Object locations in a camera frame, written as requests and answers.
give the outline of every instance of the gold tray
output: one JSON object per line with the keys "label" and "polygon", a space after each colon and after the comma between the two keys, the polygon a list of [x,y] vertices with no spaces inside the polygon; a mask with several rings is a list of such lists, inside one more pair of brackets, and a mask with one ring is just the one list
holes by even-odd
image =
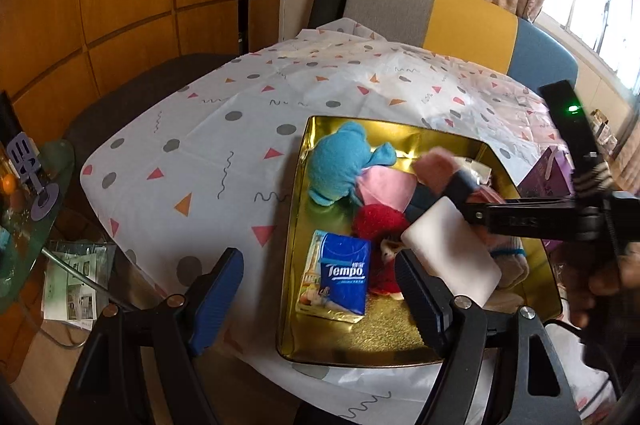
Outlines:
{"label": "gold tray", "polygon": [[[400,367],[435,363],[440,359],[426,347],[404,301],[367,294],[365,317],[356,324],[296,313],[295,301],[314,230],[351,234],[353,206],[343,199],[329,207],[309,199],[306,163],[317,141],[334,133],[351,118],[313,116],[306,124],[296,167],[284,265],[278,352],[287,360],[341,367]],[[508,172],[489,145],[464,136],[386,121],[357,119],[373,147],[389,141],[396,148],[397,169],[410,171],[412,160],[440,146],[457,156],[492,168],[493,185],[505,199],[518,198]],[[523,239],[530,273],[513,291],[544,321],[562,310],[558,287],[542,241]]]}

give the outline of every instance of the window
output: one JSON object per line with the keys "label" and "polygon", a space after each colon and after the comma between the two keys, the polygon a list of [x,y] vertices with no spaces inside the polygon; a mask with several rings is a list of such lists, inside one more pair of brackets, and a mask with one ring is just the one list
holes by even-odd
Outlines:
{"label": "window", "polygon": [[640,0],[545,0],[542,11],[639,92]]}

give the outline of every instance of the purple gift bag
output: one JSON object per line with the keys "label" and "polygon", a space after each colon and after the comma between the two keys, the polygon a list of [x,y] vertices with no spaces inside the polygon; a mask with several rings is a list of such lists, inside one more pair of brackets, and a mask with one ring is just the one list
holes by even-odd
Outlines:
{"label": "purple gift bag", "polygon": [[[518,185],[523,198],[563,198],[574,193],[571,173],[574,170],[565,152],[553,145],[545,150],[529,174]],[[547,252],[554,250],[561,241],[543,239]]]}

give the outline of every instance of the metal screw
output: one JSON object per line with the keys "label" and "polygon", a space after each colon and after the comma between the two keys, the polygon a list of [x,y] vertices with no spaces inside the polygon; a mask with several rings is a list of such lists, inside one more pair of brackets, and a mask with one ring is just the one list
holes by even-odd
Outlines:
{"label": "metal screw", "polygon": [[116,304],[109,304],[105,309],[102,310],[102,315],[107,318],[114,317],[118,314],[118,307]]}
{"label": "metal screw", "polygon": [[468,310],[471,307],[471,299],[464,295],[458,295],[453,299],[453,303],[461,310]]}
{"label": "metal screw", "polygon": [[536,316],[536,312],[529,306],[523,306],[520,308],[520,315],[526,319],[533,320],[533,317]]}
{"label": "metal screw", "polygon": [[179,308],[184,304],[184,297],[182,295],[171,295],[166,300],[166,305],[170,308]]}

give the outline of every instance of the squiggly line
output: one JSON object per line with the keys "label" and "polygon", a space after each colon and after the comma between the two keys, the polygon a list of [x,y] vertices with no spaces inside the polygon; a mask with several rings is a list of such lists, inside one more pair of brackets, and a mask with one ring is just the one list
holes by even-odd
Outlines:
{"label": "squiggly line", "polygon": [[156,118],[156,129],[154,130],[154,134],[158,132],[160,129],[160,117],[162,116],[162,111],[158,111],[158,118]]}
{"label": "squiggly line", "polygon": [[224,176],[222,176],[222,181],[220,182],[220,184],[222,185],[222,190],[220,190],[220,192],[218,192],[218,199],[220,199],[220,194],[222,194],[222,192],[225,191],[225,179],[226,179],[226,175],[229,173],[229,167],[231,166],[231,158],[234,156],[234,152],[233,151],[229,151],[231,154],[229,154],[229,157],[226,159],[226,162],[229,163],[225,168],[222,169],[222,171],[225,173]]}
{"label": "squiggly line", "polygon": [[385,400],[388,400],[389,398],[391,398],[391,391],[387,391],[387,392],[389,396],[375,396],[372,394],[371,397],[373,398],[373,400],[361,401],[359,407],[349,407],[347,409],[347,412],[350,413],[352,416],[348,416],[346,414],[338,414],[338,416],[340,416],[341,418],[346,418],[347,420],[352,420],[356,417],[356,413],[354,413],[355,410],[359,410],[361,412],[366,412],[367,410],[369,410],[369,407],[367,407],[367,403],[377,403],[379,398],[383,398]]}
{"label": "squiggly line", "polygon": [[278,200],[278,202],[284,202],[286,201],[287,198],[290,197],[288,194],[284,194],[284,196],[282,196],[282,199],[281,199],[277,192],[269,192],[269,197],[265,199],[264,194],[262,192],[256,192],[254,196],[254,202],[258,200],[258,196],[262,198],[262,201],[271,201],[271,198],[273,198],[273,196],[276,196],[276,199]]}

